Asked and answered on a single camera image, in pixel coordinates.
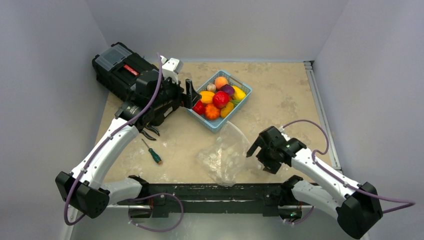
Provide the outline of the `red toy bell pepper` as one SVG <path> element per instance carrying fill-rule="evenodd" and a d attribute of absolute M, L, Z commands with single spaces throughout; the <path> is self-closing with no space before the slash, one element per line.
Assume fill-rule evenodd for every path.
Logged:
<path fill-rule="evenodd" d="M 202 103 L 201 100 L 199 100 L 192 108 L 192 110 L 198 114 L 198 115 L 203 115 L 205 113 L 205 105 Z"/>

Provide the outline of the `orange toy pumpkin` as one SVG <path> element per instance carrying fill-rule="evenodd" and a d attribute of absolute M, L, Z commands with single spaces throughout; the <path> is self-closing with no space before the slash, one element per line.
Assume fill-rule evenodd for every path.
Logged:
<path fill-rule="evenodd" d="M 221 110 L 213 103 L 207 104 L 204 111 L 204 117 L 209 121 L 217 120 L 221 116 Z"/>

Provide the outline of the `red toy apple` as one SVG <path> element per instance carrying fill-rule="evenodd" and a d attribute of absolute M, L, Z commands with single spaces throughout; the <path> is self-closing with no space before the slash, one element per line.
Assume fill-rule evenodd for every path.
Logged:
<path fill-rule="evenodd" d="M 230 97 L 223 91 L 218 91 L 213 97 L 213 104 L 219 109 L 222 109 L 229 101 Z"/>

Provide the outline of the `clear zip top bag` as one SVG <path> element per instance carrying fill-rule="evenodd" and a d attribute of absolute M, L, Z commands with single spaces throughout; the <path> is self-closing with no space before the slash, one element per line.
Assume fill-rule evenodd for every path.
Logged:
<path fill-rule="evenodd" d="M 231 187 L 236 184 L 239 173 L 255 167 L 246 157 L 249 146 L 250 142 L 243 132 L 228 121 L 215 142 L 201 149 L 195 160 L 216 184 Z"/>

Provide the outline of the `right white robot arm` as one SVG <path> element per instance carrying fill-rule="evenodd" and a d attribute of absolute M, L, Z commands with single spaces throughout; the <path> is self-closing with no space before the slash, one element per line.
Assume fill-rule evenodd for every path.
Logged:
<path fill-rule="evenodd" d="M 247 150 L 264 171 L 276 174 L 282 164 L 292 167 L 315 181 L 315 185 L 291 177 L 281 189 L 280 196 L 288 204 L 296 200 L 312 205 L 336 219 L 341 229 L 354 239 L 361 239 L 382 217 L 383 210 L 376 188 L 339 173 L 317 157 L 303 142 L 291 138 L 270 126 L 259 133 Z"/>

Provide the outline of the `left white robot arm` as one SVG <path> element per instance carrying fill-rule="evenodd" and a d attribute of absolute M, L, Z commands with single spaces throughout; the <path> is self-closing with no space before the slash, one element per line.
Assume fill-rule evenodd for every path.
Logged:
<path fill-rule="evenodd" d="M 146 203 L 149 191 L 140 177 L 104 184 L 106 174 L 144 129 L 159 126 L 171 112 L 179 107 L 191 109 L 200 100 L 190 79 L 186 79 L 182 88 L 180 81 L 156 70 L 141 73 L 126 92 L 128 95 L 93 150 L 69 173 L 61 171 L 55 178 L 65 202 L 64 219 L 68 225 L 77 223 L 69 220 L 69 207 L 80 211 L 83 217 L 94 219 L 110 204 L 129 199 L 138 205 Z"/>

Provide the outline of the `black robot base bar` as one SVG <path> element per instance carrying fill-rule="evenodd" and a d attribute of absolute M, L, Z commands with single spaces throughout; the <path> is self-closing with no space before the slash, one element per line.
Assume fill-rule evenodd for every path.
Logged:
<path fill-rule="evenodd" d="M 283 183 L 237 183 L 221 186 L 213 183 L 148 183 L 134 200 L 119 205 L 149 206 L 153 218 L 166 218 L 170 213 L 185 214 L 261 214 L 264 217 L 300 219 L 300 209 L 287 206 L 300 203 L 292 194 L 303 178 L 293 175 Z"/>

